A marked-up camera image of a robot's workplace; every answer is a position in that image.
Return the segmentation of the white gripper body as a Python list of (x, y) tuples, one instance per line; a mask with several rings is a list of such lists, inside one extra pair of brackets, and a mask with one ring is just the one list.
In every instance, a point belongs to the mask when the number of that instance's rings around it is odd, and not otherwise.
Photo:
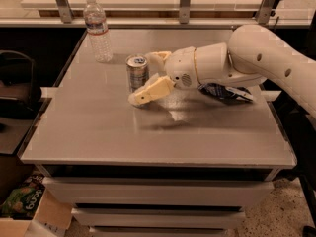
[(192, 89), (198, 86), (195, 51), (192, 46), (179, 49), (165, 61), (164, 69), (179, 89)]

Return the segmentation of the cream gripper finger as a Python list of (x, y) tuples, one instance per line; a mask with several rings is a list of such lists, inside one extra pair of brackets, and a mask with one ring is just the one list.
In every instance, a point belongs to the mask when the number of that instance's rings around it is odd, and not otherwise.
[(169, 76), (154, 74), (144, 86), (128, 96), (128, 101), (134, 106), (140, 106), (170, 95), (174, 88), (175, 82)]
[(154, 51), (145, 54), (148, 61), (149, 71), (151, 73), (164, 72), (165, 62), (172, 54), (171, 51)]

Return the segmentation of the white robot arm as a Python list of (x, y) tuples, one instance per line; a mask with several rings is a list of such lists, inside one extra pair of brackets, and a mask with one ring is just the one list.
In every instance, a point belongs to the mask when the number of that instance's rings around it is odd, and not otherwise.
[(135, 106), (164, 98), (175, 88), (248, 87), (269, 79), (316, 118), (316, 61), (260, 25), (237, 28), (229, 42), (150, 52), (147, 58), (164, 74), (154, 74), (129, 95)]

